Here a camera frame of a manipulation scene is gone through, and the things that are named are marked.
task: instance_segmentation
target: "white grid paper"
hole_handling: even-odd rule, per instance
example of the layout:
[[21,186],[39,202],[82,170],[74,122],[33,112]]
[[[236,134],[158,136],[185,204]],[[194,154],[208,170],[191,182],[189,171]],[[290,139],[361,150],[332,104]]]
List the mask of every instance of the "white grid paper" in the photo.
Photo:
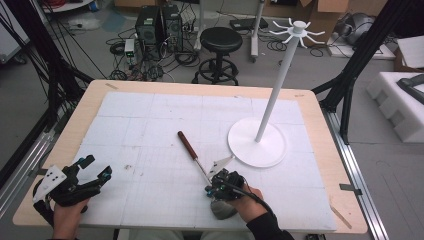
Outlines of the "white grid paper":
[[[75,160],[96,161],[78,175],[91,180],[107,165],[112,179],[94,197],[83,223],[114,227],[241,230],[236,215],[216,220],[202,172],[177,136],[183,131],[205,169],[231,155],[227,135],[246,117],[262,118],[266,99],[111,92]],[[272,168],[234,160],[227,169],[262,190],[282,229],[333,231],[336,225],[297,102],[278,100],[269,120],[288,139]]]

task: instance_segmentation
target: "white mug tree stand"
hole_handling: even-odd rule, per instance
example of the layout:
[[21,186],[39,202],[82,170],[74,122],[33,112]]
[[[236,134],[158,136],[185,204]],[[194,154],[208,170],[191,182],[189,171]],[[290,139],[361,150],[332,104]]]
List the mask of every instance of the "white mug tree stand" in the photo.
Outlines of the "white mug tree stand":
[[283,42],[289,44],[262,120],[257,118],[241,119],[231,127],[228,133],[228,144],[233,154],[242,162],[253,167],[275,166],[283,160],[287,152],[287,139],[284,134],[268,121],[293,60],[297,45],[300,42],[301,46],[306,48],[302,40],[303,37],[307,37],[314,43],[324,44],[308,36],[308,34],[314,36],[324,34],[324,32],[312,33],[306,31],[305,29],[311,24],[310,22],[308,24],[302,21],[292,23],[291,19],[289,19],[289,23],[291,27],[283,27],[274,22],[277,27],[286,29],[286,31],[278,33],[270,31],[272,34],[281,35],[288,33],[290,36]]

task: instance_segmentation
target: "round stool seat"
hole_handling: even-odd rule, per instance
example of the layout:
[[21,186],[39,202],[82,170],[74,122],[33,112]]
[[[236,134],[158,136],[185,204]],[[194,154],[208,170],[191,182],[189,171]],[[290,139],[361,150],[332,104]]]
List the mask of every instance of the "round stool seat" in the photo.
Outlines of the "round stool seat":
[[213,27],[202,32],[200,43],[211,52],[230,53],[241,47],[243,39],[240,34],[232,29]]

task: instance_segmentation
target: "wooden handle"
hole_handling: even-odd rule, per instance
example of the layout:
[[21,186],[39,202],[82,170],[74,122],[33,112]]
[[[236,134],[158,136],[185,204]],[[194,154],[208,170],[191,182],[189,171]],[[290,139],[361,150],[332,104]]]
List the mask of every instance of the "wooden handle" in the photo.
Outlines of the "wooden handle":
[[186,147],[188,153],[190,153],[191,158],[193,158],[194,161],[197,160],[197,154],[196,152],[193,150],[193,148],[191,147],[190,143],[188,142],[187,138],[184,136],[184,133],[179,131],[178,132],[178,137],[180,137],[181,142],[183,142],[184,146]]

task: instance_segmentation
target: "black stool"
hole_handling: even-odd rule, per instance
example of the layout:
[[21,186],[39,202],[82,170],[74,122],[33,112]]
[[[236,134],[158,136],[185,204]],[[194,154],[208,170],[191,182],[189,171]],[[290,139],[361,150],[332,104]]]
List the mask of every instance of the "black stool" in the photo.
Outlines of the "black stool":
[[234,85],[238,86],[236,75],[239,72],[236,65],[223,57],[229,56],[229,53],[236,51],[243,44],[240,34],[224,27],[208,28],[200,35],[200,43],[204,48],[216,53],[216,58],[203,61],[191,83],[199,83],[197,77],[200,74],[206,80],[211,81],[212,84],[234,81]]

